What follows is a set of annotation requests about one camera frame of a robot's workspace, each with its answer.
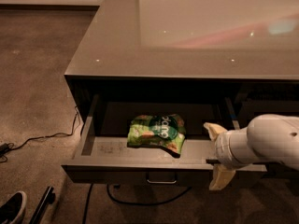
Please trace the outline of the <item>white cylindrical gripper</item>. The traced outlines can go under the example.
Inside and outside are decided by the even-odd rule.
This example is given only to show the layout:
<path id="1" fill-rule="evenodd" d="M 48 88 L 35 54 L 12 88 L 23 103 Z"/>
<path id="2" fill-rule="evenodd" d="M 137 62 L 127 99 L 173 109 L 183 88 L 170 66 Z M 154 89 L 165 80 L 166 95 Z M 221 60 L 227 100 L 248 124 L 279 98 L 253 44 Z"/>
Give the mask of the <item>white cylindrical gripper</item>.
<path id="1" fill-rule="evenodd" d="M 225 189 L 235 177 L 235 170 L 262 159 L 249 146 L 247 129 L 226 130 L 217 123 L 205 122 L 211 141 L 214 143 L 215 155 L 221 164 L 213 166 L 213 178 L 209 189 Z"/>

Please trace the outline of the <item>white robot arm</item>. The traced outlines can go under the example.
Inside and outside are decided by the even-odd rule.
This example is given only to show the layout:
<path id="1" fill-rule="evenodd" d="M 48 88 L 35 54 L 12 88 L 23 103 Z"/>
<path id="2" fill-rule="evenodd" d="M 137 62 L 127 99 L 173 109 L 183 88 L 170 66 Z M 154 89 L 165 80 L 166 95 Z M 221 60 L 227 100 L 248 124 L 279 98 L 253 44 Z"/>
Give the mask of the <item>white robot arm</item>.
<path id="1" fill-rule="evenodd" d="M 220 162 L 213 168 L 210 190 L 222 190 L 235 172 L 258 162 L 277 162 L 299 170 L 299 118 L 263 114 L 239 130 L 226 130 L 205 122 L 215 155 Z"/>

